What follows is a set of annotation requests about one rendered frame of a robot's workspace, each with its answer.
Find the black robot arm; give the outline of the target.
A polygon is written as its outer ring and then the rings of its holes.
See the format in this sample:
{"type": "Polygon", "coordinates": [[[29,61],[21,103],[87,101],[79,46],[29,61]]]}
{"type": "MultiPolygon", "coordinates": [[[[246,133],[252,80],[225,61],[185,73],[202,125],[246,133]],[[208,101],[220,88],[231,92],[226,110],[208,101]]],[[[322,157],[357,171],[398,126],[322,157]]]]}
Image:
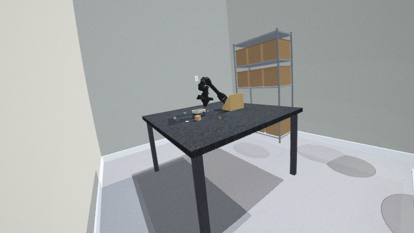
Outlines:
{"type": "Polygon", "coordinates": [[[208,92],[209,86],[217,94],[217,97],[218,97],[218,99],[221,102],[225,103],[227,101],[227,96],[224,93],[222,93],[219,90],[217,90],[213,86],[213,84],[211,83],[210,78],[208,78],[208,77],[202,77],[201,82],[198,84],[198,89],[200,91],[203,91],[203,92],[208,92]],[[207,86],[205,86],[205,85],[207,85],[207,86]]]}

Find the white open tray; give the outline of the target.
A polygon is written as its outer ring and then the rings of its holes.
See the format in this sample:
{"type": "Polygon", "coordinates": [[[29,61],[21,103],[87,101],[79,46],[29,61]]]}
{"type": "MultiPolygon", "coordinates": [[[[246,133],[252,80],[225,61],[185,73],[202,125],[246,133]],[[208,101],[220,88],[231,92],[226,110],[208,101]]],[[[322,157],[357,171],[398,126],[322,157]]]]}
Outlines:
{"type": "Polygon", "coordinates": [[[198,114],[198,113],[202,113],[202,112],[204,112],[204,111],[206,111],[206,109],[202,109],[202,108],[200,108],[200,109],[195,109],[195,110],[192,110],[192,113],[198,114]]]}

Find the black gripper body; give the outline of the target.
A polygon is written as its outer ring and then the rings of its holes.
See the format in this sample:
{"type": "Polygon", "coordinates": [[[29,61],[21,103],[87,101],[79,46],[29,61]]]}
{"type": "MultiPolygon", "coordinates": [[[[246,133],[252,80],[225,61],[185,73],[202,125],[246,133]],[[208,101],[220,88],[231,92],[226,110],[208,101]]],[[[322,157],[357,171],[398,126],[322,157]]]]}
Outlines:
{"type": "Polygon", "coordinates": [[[202,99],[202,100],[213,100],[213,98],[209,98],[208,97],[208,92],[203,92],[202,93],[203,94],[203,96],[202,97],[197,97],[197,99],[202,99]]]}

